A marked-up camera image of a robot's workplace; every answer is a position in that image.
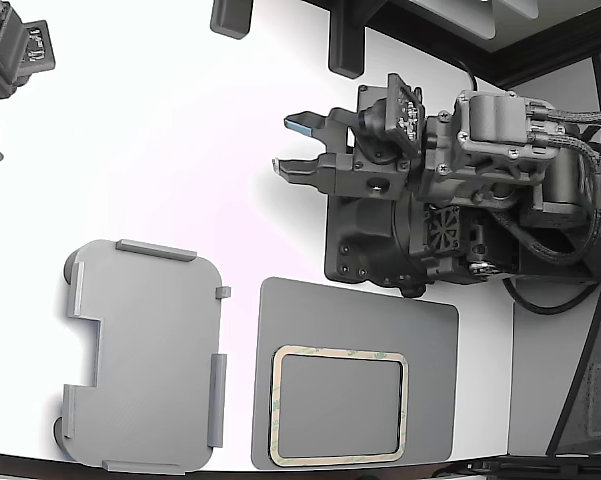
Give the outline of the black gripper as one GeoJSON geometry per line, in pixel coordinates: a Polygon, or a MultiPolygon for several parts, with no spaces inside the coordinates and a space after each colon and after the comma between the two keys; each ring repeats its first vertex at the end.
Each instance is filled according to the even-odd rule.
{"type": "MultiPolygon", "coordinates": [[[[333,108],[327,116],[304,111],[284,118],[287,129],[318,140],[326,151],[345,151],[348,130],[356,128],[356,114],[333,108]]],[[[399,156],[388,164],[371,162],[362,153],[323,153],[313,160],[272,160],[273,170],[290,184],[306,185],[340,197],[397,200],[422,161],[399,156]]]]}

